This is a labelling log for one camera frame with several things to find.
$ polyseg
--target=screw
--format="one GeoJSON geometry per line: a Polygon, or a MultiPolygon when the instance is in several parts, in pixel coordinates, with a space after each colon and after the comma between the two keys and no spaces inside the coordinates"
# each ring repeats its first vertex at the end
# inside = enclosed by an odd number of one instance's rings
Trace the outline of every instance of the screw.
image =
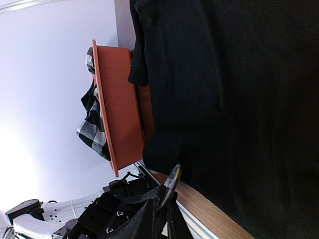
{"type": "Polygon", "coordinates": [[[122,217],[122,216],[124,216],[124,213],[122,211],[117,211],[116,215],[118,215],[118,217],[122,217]]]}
{"type": "Polygon", "coordinates": [[[112,227],[106,228],[106,233],[107,233],[107,234],[110,234],[110,233],[112,233],[113,231],[114,231],[114,229],[113,229],[112,227]]]}

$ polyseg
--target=wooden table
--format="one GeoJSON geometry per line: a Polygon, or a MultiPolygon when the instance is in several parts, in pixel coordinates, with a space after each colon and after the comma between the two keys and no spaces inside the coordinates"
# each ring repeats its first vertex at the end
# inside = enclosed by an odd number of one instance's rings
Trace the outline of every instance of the wooden table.
{"type": "MultiPolygon", "coordinates": [[[[133,50],[135,33],[130,14],[129,0],[115,0],[115,12],[119,47],[133,50]]],[[[138,87],[137,90],[145,137],[146,141],[148,141],[154,134],[150,91],[148,87],[138,87]]],[[[156,172],[152,172],[152,174],[160,183],[163,183],[166,179],[165,175],[156,172]]],[[[192,187],[180,182],[176,191],[178,192],[178,201],[219,238],[253,238],[192,187]]]]}

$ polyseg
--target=laundry basket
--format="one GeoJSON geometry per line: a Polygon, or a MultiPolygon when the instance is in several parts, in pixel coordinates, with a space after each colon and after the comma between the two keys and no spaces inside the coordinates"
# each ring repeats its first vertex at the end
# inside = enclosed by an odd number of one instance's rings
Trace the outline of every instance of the laundry basket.
{"type": "Polygon", "coordinates": [[[128,82],[131,54],[128,49],[97,46],[92,41],[94,79],[110,150],[111,167],[118,170],[140,161],[145,145],[135,86],[128,82]]]}

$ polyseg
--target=white background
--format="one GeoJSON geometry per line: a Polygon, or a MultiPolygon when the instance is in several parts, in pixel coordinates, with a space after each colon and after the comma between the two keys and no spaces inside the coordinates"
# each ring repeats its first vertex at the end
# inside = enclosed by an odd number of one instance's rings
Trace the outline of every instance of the white background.
{"type": "Polygon", "coordinates": [[[114,0],[69,0],[0,15],[0,227],[22,201],[64,201],[115,179],[76,135],[91,40],[117,46],[114,0]]]}

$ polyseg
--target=black and white plaid fabric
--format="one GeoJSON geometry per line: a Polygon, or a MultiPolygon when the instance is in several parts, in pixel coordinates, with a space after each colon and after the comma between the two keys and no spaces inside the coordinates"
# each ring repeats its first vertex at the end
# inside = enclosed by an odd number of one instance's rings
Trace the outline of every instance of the black and white plaid fabric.
{"type": "MultiPolygon", "coordinates": [[[[95,75],[92,48],[88,50],[86,57],[88,70],[95,75]]],[[[89,91],[82,97],[81,102],[87,112],[86,118],[76,130],[76,135],[98,155],[111,160],[106,136],[104,132],[98,89],[92,83],[89,91]]]]}

